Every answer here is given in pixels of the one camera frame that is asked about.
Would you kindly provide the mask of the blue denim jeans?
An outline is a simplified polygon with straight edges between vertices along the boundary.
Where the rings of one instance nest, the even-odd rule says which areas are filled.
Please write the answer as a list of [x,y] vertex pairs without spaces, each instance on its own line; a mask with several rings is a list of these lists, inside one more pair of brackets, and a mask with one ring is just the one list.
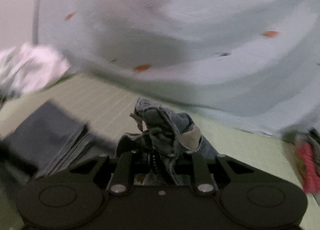
[[139,133],[125,133],[115,143],[90,132],[86,123],[68,116],[48,101],[10,135],[1,140],[1,161],[31,177],[51,175],[85,159],[105,154],[118,157],[128,151],[146,153],[150,167],[145,186],[187,185],[189,177],[175,166],[186,153],[206,159],[217,156],[187,113],[176,113],[148,99],[138,99],[131,114]]

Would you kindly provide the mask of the red knitted garment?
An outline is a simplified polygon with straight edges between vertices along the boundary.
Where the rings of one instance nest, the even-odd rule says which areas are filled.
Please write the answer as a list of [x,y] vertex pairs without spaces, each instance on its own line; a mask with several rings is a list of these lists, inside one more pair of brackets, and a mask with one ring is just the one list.
[[319,175],[313,162],[313,151],[307,142],[296,148],[297,168],[302,177],[303,190],[307,194],[319,194]]

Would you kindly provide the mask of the black white checked garment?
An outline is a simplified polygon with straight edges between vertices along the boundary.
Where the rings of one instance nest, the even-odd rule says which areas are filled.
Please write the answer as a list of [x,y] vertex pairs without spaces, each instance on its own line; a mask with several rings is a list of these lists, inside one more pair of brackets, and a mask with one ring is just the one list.
[[320,136],[319,136],[319,132],[315,129],[312,128],[311,130],[309,130],[306,134],[308,141],[312,144],[317,144],[320,145]]

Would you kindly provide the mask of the light blue carrot-print sheet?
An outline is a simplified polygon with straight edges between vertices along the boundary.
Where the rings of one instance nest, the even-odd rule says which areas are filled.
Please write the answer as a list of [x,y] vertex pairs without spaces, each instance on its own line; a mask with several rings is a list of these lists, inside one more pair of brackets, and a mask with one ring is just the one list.
[[319,128],[319,0],[40,0],[73,71],[237,129]]

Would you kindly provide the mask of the white shirt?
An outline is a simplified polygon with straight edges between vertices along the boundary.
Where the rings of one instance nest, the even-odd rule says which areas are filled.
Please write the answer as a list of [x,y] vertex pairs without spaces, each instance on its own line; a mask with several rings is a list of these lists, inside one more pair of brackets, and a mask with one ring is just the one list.
[[25,43],[1,50],[1,97],[19,98],[52,86],[71,68],[68,60],[48,45]]

